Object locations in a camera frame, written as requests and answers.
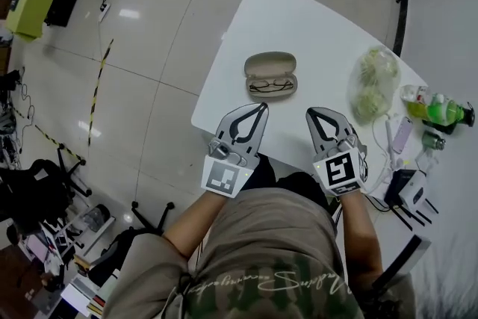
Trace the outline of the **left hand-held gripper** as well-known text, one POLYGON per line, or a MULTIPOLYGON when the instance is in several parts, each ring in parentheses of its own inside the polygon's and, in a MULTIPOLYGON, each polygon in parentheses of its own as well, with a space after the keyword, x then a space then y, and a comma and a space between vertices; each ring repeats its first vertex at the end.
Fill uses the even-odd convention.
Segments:
POLYGON ((201 187, 235 198, 260 163, 258 150, 269 116, 267 103, 241 106, 227 113, 208 144, 201 187))

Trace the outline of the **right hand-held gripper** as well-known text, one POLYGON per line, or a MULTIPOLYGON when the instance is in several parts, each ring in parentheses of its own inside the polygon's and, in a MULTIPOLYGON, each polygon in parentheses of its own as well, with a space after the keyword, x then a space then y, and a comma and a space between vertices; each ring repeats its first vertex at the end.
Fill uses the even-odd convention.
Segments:
POLYGON ((313 166, 322 186, 334 196, 364 189, 367 146, 348 119, 330 108, 309 108, 306 120, 316 152, 313 166))

